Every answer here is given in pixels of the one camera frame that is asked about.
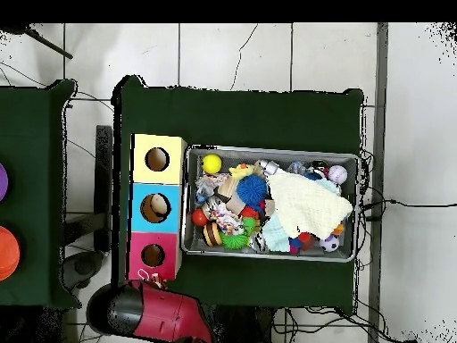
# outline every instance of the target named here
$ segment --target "metal tray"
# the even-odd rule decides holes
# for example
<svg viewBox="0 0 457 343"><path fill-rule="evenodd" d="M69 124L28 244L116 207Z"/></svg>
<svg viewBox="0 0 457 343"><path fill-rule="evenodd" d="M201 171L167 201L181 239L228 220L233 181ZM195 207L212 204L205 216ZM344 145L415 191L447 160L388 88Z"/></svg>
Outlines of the metal tray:
<svg viewBox="0 0 457 343"><path fill-rule="evenodd" d="M203 228L195 226L191 214L195 210L195 181L202 175L202 159L205 155L214 153L222 159L220 172L229 172L229 167L236 167L240 163L254 163L259 159L271 160L285 170L291 162L300 161L311 163L316 159L323 159L330 165L339 164L347 169L348 177L342 187L342 196L353 205L353 213L345 221L345 231L340 236L340 247L332 252L325 253L319 246L306 251L299 251L296 255L283 252L269 252L258 254L253 249L245 251L229 250L224 246L209 247L204 243ZM185 153L183 168L186 171L187 182L183 190L183 212L181 219L180 245L188 254L205 254L221 256L238 256L262 259L298 259L304 261L346 263L355 258L358 224L358 204L360 203L359 183L361 162L358 156L351 154L314 153L305 151L273 150L247 147L229 146L188 146Z"/></svg>

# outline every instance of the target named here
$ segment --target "white towel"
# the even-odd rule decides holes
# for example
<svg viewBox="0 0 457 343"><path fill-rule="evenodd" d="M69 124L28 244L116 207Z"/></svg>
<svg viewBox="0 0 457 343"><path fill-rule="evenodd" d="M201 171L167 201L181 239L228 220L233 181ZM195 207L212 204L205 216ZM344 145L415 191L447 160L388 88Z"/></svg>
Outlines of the white towel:
<svg viewBox="0 0 457 343"><path fill-rule="evenodd" d="M312 180L294 173L267 178L282 227L290 238L303 232L327 238L353 206Z"/></svg>

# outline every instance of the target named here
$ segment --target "red ball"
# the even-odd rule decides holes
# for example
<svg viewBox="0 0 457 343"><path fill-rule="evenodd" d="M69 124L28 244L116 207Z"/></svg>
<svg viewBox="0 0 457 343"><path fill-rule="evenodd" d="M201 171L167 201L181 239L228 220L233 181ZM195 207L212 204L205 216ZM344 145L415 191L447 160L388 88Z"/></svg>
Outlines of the red ball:
<svg viewBox="0 0 457 343"><path fill-rule="evenodd" d="M253 217L256 220L259 219L259 213L249 206L245 206L239 215L242 215L243 217Z"/></svg>
<svg viewBox="0 0 457 343"><path fill-rule="evenodd" d="M197 208L194 210L194 212L192 213L192 222L196 226L204 226L208 223L208 219L204 215L204 211L202 210L202 208Z"/></svg>

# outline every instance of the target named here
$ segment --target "purple object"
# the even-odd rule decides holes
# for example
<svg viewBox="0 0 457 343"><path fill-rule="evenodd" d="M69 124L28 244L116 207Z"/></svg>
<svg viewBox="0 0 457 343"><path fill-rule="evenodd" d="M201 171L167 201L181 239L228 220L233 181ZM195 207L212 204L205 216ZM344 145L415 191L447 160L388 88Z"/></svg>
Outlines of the purple object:
<svg viewBox="0 0 457 343"><path fill-rule="evenodd" d="M6 190L8 189L8 175L3 165L0 163L0 201L3 200L4 195L6 195Z"/></svg>

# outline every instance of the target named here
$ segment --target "dark green cloth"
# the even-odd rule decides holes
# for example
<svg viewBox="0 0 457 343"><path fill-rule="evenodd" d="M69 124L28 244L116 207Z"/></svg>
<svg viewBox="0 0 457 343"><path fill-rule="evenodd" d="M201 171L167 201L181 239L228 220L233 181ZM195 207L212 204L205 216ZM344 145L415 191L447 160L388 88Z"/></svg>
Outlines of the dark green cloth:
<svg viewBox="0 0 457 343"><path fill-rule="evenodd" d="M124 277L129 141L132 133L179 136L188 144L359 154L359 89L344 94L145 88L121 82L120 265ZM170 289L207 304L353 304L353 263L185 255Z"/></svg>
<svg viewBox="0 0 457 343"><path fill-rule="evenodd" d="M0 88L0 162L9 176L0 225L19 240L16 271L0 281L0 305L77 306L61 284L62 109L75 83Z"/></svg>

